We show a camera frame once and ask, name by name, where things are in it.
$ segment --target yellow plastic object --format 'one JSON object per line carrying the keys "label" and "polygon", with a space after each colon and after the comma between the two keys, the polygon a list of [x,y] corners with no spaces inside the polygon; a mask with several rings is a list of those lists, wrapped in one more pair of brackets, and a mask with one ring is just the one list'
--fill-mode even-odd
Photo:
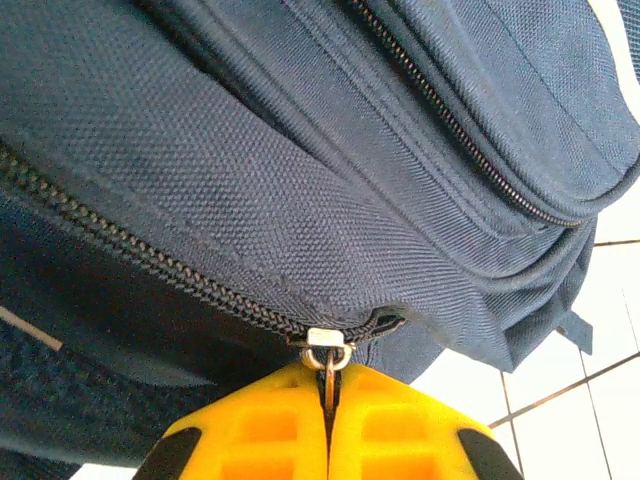
{"label": "yellow plastic object", "polygon": [[327,461],[316,374],[291,365],[174,423],[134,479],[477,480],[457,436],[466,428],[491,436],[431,397],[350,365]]}
{"label": "yellow plastic object", "polygon": [[490,430],[362,365],[342,373],[330,480],[476,480],[457,432]]}
{"label": "yellow plastic object", "polygon": [[316,376],[303,365],[283,368],[182,418],[163,438],[189,427],[202,436],[181,480],[327,478]]}

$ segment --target navy blue backpack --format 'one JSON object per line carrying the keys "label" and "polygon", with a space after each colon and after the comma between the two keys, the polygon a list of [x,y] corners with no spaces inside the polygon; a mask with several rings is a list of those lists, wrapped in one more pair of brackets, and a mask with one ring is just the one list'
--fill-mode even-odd
{"label": "navy blue backpack", "polygon": [[309,327],[405,382],[588,350],[640,173],[618,3],[2,2],[0,476],[137,466]]}

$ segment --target white tile floor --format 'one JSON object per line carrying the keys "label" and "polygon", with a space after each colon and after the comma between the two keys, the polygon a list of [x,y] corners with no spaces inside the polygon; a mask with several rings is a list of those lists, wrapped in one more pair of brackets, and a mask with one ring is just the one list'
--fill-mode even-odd
{"label": "white tile floor", "polygon": [[[640,182],[600,217],[602,245],[574,305],[594,326],[592,356],[552,334],[513,374],[445,352],[414,383],[497,423],[497,441],[526,480],[640,480],[640,243],[620,244],[640,241],[638,211]],[[74,480],[133,473],[86,465]]]}

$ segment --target metal zipper slider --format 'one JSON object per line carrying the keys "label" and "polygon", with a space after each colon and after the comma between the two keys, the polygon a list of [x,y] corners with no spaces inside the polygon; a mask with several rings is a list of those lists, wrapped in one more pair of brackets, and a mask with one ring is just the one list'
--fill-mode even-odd
{"label": "metal zipper slider", "polygon": [[[327,349],[326,363],[316,358],[314,349],[318,348]],[[323,407],[328,418],[332,419],[335,415],[336,372],[347,366],[355,349],[355,344],[345,343],[344,334],[339,330],[310,328],[307,331],[307,341],[301,353],[302,363],[325,373]]]}

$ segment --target zipper teeth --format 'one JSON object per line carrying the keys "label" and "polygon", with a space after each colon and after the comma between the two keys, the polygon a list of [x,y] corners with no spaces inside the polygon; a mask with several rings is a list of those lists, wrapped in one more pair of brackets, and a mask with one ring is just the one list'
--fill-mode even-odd
{"label": "zipper teeth", "polygon": [[347,1],[351,3],[354,11],[364,21],[369,30],[371,30],[382,42],[383,47],[394,58],[396,63],[405,71],[409,78],[411,78],[414,86],[417,87],[422,96],[425,97],[429,104],[435,109],[438,117],[444,122],[449,132],[454,135],[466,152],[471,156],[475,165],[484,173],[484,175],[486,175],[491,183],[500,190],[502,194],[530,215],[547,223],[552,223],[562,227],[576,227],[580,225],[579,222],[563,220],[541,210],[513,188],[513,186],[511,186],[511,184],[509,184],[500,172],[498,172],[498,170],[489,162],[487,157],[485,157],[485,155],[475,145],[469,135],[467,135],[451,110],[447,108],[433,86],[427,81],[425,75],[418,69],[415,62],[411,60],[407,51],[400,46],[396,38],[375,16],[364,0]]}
{"label": "zipper teeth", "polygon": [[238,316],[252,326],[279,333],[288,338],[305,337],[307,326],[262,307],[175,260],[170,255],[153,248],[67,195],[29,164],[14,156],[5,146],[0,146],[0,172],[11,184],[29,194],[38,203],[55,210],[65,220],[80,227],[83,233],[89,234],[100,243],[109,245],[118,253],[130,257],[143,269],[152,274],[158,274],[168,284],[226,313]]}

